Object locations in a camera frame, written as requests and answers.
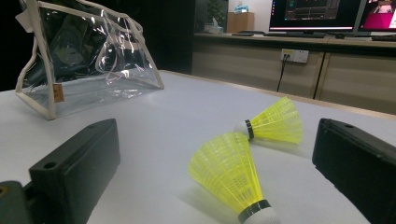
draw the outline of yellow shuttlecock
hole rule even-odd
[[[267,107],[254,119],[237,124],[234,131],[243,133],[249,139],[264,138],[300,143],[303,138],[299,113],[293,101],[286,96]]]
[[[225,133],[204,143],[189,162],[190,176],[230,206],[241,223],[280,223],[264,200],[248,138]]]

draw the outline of transparent bag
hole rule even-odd
[[[20,3],[16,18],[35,38],[16,94],[46,119],[163,89],[128,15],[83,0]]]

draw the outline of shuttlecock band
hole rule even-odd
[[[254,138],[253,127],[251,127],[250,120],[245,120],[245,123],[247,124],[248,138]]]
[[[239,214],[238,219],[241,223],[244,223],[249,217],[267,207],[271,207],[271,204],[269,204],[267,200],[261,200],[253,203]]]

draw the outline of computer monitor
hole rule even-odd
[[[270,32],[352,32],[361,0],[273,0]]]
[[[396,32],[396,0],[364,0],[359,32]]]

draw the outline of white table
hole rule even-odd
[[[161,71],[164,90],[47,121],[14,91],[0,93],[0,181],[30,181],[28,169],[84,127],[115,118],[121,165],[89,223],[233,224],[236,214],[187,173],[205,141],[231,132],[281,94]],[[396,118],[346,106],[294,100],[304,126],[298,146],[251,150],[264,197],[284,224],[368,223],[355,206],[315,168],[311,156],[318,121],[337,119],[396,145]]]

